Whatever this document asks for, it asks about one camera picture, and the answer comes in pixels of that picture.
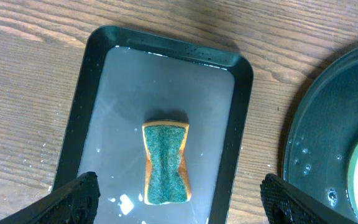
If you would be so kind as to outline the green orange sponge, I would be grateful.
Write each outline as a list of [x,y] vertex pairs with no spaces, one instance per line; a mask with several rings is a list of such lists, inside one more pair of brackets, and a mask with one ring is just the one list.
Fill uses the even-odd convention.
[[179,121],[149,121],[142,125],[146,153],[144,202],[147,205],[185,203],[191,199],[185,146],[190,125]]

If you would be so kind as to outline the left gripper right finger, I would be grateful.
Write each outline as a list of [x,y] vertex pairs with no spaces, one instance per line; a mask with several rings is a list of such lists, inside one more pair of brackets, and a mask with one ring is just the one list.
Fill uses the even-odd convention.
[[260,197],[270,223],[355,223],[275,174],[265,176]]

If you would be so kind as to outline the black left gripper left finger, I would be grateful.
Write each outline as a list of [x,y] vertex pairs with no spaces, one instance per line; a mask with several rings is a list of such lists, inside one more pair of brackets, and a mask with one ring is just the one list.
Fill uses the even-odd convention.
[[0,224],[92,224],[97,214],[98,176],[86,172],[49,195],[0,220]]

